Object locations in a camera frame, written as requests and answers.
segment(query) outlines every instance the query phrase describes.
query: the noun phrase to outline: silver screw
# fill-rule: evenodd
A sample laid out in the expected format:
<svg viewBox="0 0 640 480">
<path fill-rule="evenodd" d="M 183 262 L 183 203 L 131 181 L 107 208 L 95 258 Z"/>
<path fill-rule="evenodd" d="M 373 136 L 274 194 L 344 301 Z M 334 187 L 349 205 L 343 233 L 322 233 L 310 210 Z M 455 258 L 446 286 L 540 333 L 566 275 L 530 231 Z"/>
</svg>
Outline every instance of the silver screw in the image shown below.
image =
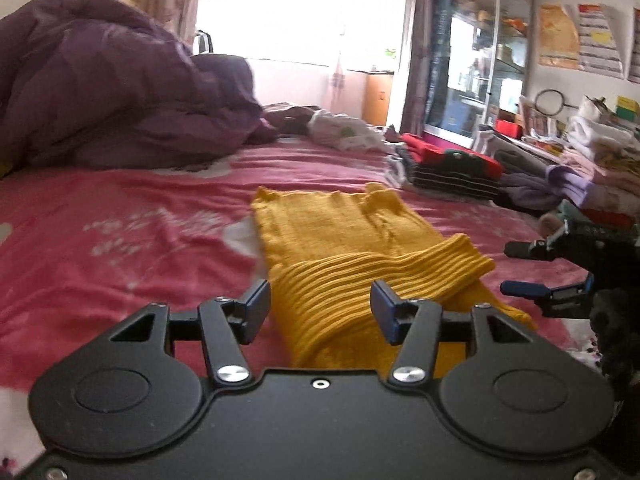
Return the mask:
<svg viewBox="0 0 640 480">
<path fill-rule="evenodd" d="M 598 473 L 586 467 L 575 474 L 574 480 L 596 480 L 597 477 Z"/>
<path fill-rule="evenodd" d="M 330 386 L 330 384 L 331 383 L 326 379 L 316 379 L 311 383 L 316 390 L 325 390 Z"/>
<path fill-rule="evenodd" d="M 401 383 L 419 383 L 427 374 L 416 366 L 401 366 L 394 370 L 394 379 Z"/>
<path fill-rule="evenodd" d="M 227 365 L 216 372 L 218 378 L 225 383 L 239 383 L 249 378 L 249 370 L 243 366 Z"/>
<path fill-rule="evenodd" d="M 64 471 L 62 471 L 62 469 L 52 467 L 47 469 L 47 472 L 44 473 L 44 478 L 46 478 L 46 480 L 66 480 L 68 476 Z"/>
</svg>

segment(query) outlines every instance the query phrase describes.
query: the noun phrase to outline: yellow knitted sweater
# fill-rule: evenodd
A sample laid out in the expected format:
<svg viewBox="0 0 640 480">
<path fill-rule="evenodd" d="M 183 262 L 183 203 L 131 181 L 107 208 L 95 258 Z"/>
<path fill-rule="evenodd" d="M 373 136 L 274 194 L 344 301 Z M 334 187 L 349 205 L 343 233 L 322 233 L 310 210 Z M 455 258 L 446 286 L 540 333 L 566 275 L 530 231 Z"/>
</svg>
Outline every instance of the yellow knitted sweater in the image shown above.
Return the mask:
<svg viewBox="0 0 640 480">
<path fill-rule="evenodd" d="M 493 270 L 466 235 L 444 239 L 380 184 L 366 192 L 277 192 L 261 187 L 252 203 L 269 267 L 272 312 L 292 364 L 302 368 L 375 368 L 386 374 L 398 348 L 382 337 L 369 309 L 374 280 L 404 298 L 429 298 L 468 312 L 499 302 L 479 281 Z M 436 375 L 465 358 L 442 343 Z"/>
</svg>

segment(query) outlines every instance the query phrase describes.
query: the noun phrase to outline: stack of folded clothes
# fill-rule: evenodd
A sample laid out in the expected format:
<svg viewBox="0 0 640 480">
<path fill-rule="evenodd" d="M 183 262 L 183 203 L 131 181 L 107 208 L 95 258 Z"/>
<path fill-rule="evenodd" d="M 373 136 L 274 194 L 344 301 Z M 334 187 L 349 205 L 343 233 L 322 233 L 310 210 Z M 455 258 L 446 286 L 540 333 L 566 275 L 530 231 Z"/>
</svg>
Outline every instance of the stack of folded clothes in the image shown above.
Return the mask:
<svg viewBox="0 0 640 480">
<path fill-rule="evenodd" d="M 410 134 L 400 138 L 404 145 L 398 146 L 396 152 L 404 166 L 406 180 L 418 189 L 480 200 L 497 196 L 498 180 L 504 170 L 491 157 L 462 147 L 444 150 Z"/>
<path fill-rule="evenodd" d="M 551 164 L 546 158 L 524 150 L 490 128 L 478 132 L 474 149 L 493 157 L 504 168 L 494 199 L 497 205 L 540 216 L 561 202 L 562 195 L 546 180 L 546 170 Z"/>
<path fill-rule="evenodd" d="M 561 165 L 546 177 L 589 218 L 625 225 L 640 218 L 640 141 L 622 128 L 571 119 Z"/>
</svg>

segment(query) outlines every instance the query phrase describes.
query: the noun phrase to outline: pink bedsheet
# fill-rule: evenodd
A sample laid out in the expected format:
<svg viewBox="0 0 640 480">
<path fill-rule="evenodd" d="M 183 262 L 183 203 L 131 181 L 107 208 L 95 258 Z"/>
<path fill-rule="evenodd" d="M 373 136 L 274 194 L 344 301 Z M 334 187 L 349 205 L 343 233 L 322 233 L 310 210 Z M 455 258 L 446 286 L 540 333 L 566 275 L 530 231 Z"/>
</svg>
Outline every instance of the pink bedsheet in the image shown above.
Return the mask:
<svg viewBox="0 0 640 480">
<path fill-rule="evenodd" d="M 344 154 L 282 139 L 198 172 L 58 169 L 2 180 L 0 388 L 27 391 L 46 368 L 151 300 L 193 308 L 220 294 L 238 296 L 264 276 L 250 214 L 257 186 L 360 192 L 367 182 L 384 182 L 384 169 L 379 153 Z M 518 213 L 400 193 L 445 236 L 465 232 L 496 261 L 484 282 L 499 297 L 503 280 L 561 285 L 584 277 L 564 260 L 507 260 L 505 242 L 536 238 Z M 531 302 L 502 299 L 529 312 L 553 343 L 574 343 L 560 320 L 542 319 Z M 178 350 L 204 373 L 199 346 Z M 256 371 L 287 365 L 269 320 L 244 351 Z M 10 455 L 3 435 L 5 448 L 16 445 L 1 426 L 2 410 L 12 409 L 2 402 L 0 391 L 0 460 Z M 25 460 L 18 457 L 18 466 Z"/>
</svg>

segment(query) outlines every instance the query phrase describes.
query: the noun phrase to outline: folded clothes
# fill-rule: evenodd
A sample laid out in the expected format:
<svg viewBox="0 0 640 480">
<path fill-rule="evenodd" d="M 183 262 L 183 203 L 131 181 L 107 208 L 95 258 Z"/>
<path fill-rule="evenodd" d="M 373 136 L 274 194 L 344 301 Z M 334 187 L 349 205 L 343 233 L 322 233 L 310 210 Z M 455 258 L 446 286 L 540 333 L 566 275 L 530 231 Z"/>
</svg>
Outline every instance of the folded clothes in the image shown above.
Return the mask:
<svg viewBox="0 0 640 480">
<path fill-rule="evenodd" d="M 619 187 L 629 193 L 640 196 L 640 176 L 630 171 L 609 170 L 598 166 L 583 154 L 571 148 L 564 150 L 561 156 L 562 163 L 569 166 L 594 184 Z"/>
<path fill-rule="evenodd" d="M 612 213 L 609 211 L 597 211 L 595 209 L 582 209 L 582 213 L 596 224 L 613 225 L 631 229 L 636 223 L 636 219 L 622 213 Z"/>
<path fill-rule="evenodd" d="M 494 263 L 465 235 L 445 240 L 392 190 L 364 193 L 277 192 L 260 188 L 252 203 L 269 266 L 273 313 L 295 367 L 375 368 L 386 374 L 389 346 L 369 308 L 374 280 L 405 298 L 431 298 L 468 312 L 499 302 L 479 281 Z M 436 373 L 464 360 L 465 346 L 442 343 Z"/>
<path fill-rule="evenodd" d="M 498 194 L 499 186 L 495 180 L 473 177 L 454 171 L 432 170 L 417 164 L 404 146 L 397 147 L 396 152 L 402 158 L 407 179 L 416 187 L 470 196 L 481 200 L 491 200 Z"/>
<path fill-rule="evenodd" d="M 385 178 L 388 184 L 394 189 L 404 189 L 405 191 L 412 191 L 414 193 L 436 198 L 438 200 L 444 200 L 445 202 L 466 202 L 466 203 L 478 203 L 487 205 L 489 199 L 474 198 L 471 196 L 460 195 L 458 193 L 452 193 L 447 191 L 441 191 L 436 189 L 425 189 L 423 187 L 414 186 L 406 176 L 406 169 L 404 168 L 404 162 L 398 155 L 387 155 L 386 161 L 388 167 L 385 170 Z"/>
<path fill-rule="evenodd" d="M 596 162 L 599 166 L 607 170 L 627 172 L 640 177 L 640 159 L 628 156 L 627 152 L 624 152 L 622 155 L 604 153 Z"/>
<path fill-rule="evenodd" d="M 502 164 L 507 173 L 525 173 L 545 178 L 546 167 L 549 165 L 548 162 L 499 137 L 492 130 L 478 132 L 473 149 L 493 157 Z"/>
<path fill-rule="evenodd" d="M 616 187 L 594 184 L 569 166 L 550 166 L 546 179 L 554 193 L 567 197 L 580 209 L 640 216 L 640 197 Z"/>
<path fill-rule="evenodd" d="M 500 163 L 490 156 L 462 146 L 456 149 L 440 148 L 411 134 L 403 134 L 400 139 L 406 143 L 407 150 L 418 164 L 434 170 L 466 173 L 492 180 L 498 180 L 504 173 Z"/>
<path fill-rule="evenodd" d="M 633 133 L 614 128 L 606 124 L 598 124 L 581 116 L 572 117 L 569 121 L 567 138 L 574 148 L 584 146 L 592 153 L 613 152 L 621 153 L 624 150 L 640 152 L 640 141 Z"/>
<path fill-rule="evenodd" d="M 551 211 L 562 201 L 561 196 L 551 191 L 546 179 L 523 173 L 503 175 L 500 190 L 509 195 L 517 207 L 533 211 Z"/>
</svg>

